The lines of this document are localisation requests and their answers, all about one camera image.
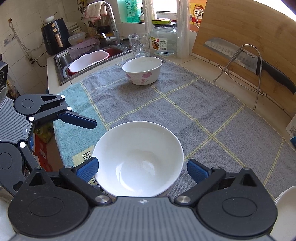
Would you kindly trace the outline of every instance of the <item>red box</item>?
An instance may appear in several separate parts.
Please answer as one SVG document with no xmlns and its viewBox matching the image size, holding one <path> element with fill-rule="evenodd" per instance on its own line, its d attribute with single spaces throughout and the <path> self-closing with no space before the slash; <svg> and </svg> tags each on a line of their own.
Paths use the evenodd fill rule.
<svg viewBox="0 0 296 241">
<path fill-rule="evenodd" d="M 47 161 L 47 149 L 46 144 L 39 138 L 39 136 L 33 136 L 34 146 L 33 146 L 33 155 L 37 156 L 39 159 L 39 164 L 47 172 L 52 172 L 52 166 Z"/>
</svg>

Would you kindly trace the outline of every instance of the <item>knife handle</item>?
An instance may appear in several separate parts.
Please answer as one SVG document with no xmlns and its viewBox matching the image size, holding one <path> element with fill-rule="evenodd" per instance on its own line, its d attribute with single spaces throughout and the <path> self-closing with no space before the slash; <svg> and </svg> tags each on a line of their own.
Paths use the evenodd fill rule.
<svg viewBox="0 0 296 241">
<path fill-rule="evenodd" d="M 269 75 L 272 78 L 274 78 L 274 80 L 276 80 L 277 82 L 279 82 L 283 86 L 286 86 L 293 94 L 296 93 L 296 86 L 289 79 L 289 77 L 264 60 L 262 60 L 262 70 L 265 70 L 267 73 L 269 73 Z M 258 58 L 258 62 L 257 62 L 256 75 L 259 75 L 259 73 L 260 73 L 260 58 Z"/>
</svg>

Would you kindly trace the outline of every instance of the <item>glass jar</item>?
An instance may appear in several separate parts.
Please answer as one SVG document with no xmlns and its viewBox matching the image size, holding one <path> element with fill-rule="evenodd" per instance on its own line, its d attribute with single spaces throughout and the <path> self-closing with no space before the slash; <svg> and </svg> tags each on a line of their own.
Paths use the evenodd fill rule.
<svg viewBox="0 0 296 241">
<path fill-rule="evenodd" d="M 154 24 L 150 38 L 154 53 L 164 56 L 177 53 L 177 30 L 174 23 Z"/>
</svg>

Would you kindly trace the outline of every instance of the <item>kitchen knife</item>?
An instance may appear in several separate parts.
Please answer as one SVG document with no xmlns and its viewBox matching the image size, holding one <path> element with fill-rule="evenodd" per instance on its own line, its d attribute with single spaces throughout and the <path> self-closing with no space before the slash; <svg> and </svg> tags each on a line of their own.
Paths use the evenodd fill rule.
<svg viewBox="0 0 296 241">
<path fill-rule="evenodd" d="M 221 38 L 211 38 L 206 41 L 204 45 L 227 59 L 231 59 L 239 49 L 235 44 Z M 260 58 L 244 49 L 238 53 L 234 62 L 252 71 L 256 75 L 260 73 Z M 262 70 L 265 70 L 277 82 L 286 86 L 293 94 L 296 93 L 296 86 L 289 77 L 264 60 L 262 60 Z"/>
</svg>

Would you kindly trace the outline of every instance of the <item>cutting board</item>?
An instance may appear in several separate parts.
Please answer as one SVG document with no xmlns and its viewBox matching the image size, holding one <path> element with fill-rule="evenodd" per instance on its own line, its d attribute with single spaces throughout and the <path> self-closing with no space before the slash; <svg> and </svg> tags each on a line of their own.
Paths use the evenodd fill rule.
<svg viewBox="0 0 296 241">
<path fill-rule="evenodd" d="M 262 59 L 296 84 L 296 22 L 286 15 L 253 0 L 207 0 L 192 52 L 225 66 L 228 59 L 204 46 L 213 37 L 237 46 L 255 46 Z M 254 49 L 246 50 L 258 56 Z M 229 69 L 258 86 L 259 78 L 251 71 L 236 63 L 232 63 Z M 261 89 L 291 117 L 296 114 L 296 94 L 293 95 L 265 71 L 262 71 Z"/>
</svg>

